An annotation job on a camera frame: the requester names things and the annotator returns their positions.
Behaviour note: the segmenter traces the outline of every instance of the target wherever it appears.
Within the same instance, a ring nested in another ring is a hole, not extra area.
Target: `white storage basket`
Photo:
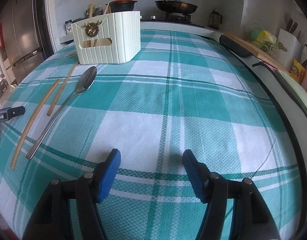
[[[86,25],[98,23],[94,37]],[[109,13],[72,24],[80,64],[121,64],[140,51],[140,11]]]

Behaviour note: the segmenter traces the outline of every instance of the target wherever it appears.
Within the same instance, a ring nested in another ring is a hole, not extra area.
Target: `cutting board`
[[[258,59],[263,60],[264,62],[268,63],[274,68],[281,70],[282,72],[289,75],[289,72],[285,70],[285,68],[281,64],[279,64],[274,58],[270,57],[267,53],[257,48],[256,46],[252,45],[250,42],[244,41],[226,32],[224,32],[223,34],[229,39],[233,40],[234,42],[244,47],[246,50],[250,51]]]

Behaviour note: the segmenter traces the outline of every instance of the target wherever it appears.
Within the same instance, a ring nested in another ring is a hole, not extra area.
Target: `table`
[[[206,205],[181,164],[182,152],[191,149],[226,179],[252,178],[281,238],[289,239],[301,205],[298,167],[286,128],[257,80],[219,43],[196,35],[143,30],[141,45],[130,62],[96,66],[94,84],[69,103],[28,161],[25,153],[49,120],[57,88],[14,171],[21,132],[44,93],[75,64],[75,47],[43,62],[11,94],[4,107],[23,105],[26,113],[0,124],[0,212],[9,226],[21,237],[51,179],[76,179],[117,148],[121,165],[109,197],[98,205],[109,239],[194,239]],[[76,67],[57,107],[90,66]],[[74,205],[71,212],[77,225]],[[223,239],[231,217],[228,201]]]

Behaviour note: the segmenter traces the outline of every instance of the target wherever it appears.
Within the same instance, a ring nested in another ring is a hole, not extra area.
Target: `refrigerator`
[[[0,39],[18,84],[53,54],[44,9],[44,0],[9,0],[0,13]]]

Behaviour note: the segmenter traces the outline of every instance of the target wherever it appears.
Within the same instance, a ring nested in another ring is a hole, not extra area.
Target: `gas stove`
[[[192,25],[192,26],[197,26],[197,27],[204,28],[204,26],[192,23],[191,22],[191,15],[169,13],[169,12],[166,12],[166,15],[149,15],[149,14],[145,14],[145,15],[141,16],[140,21],[145,21],[145,22],[147,22],[147,21],[170,22],[170,23]]]

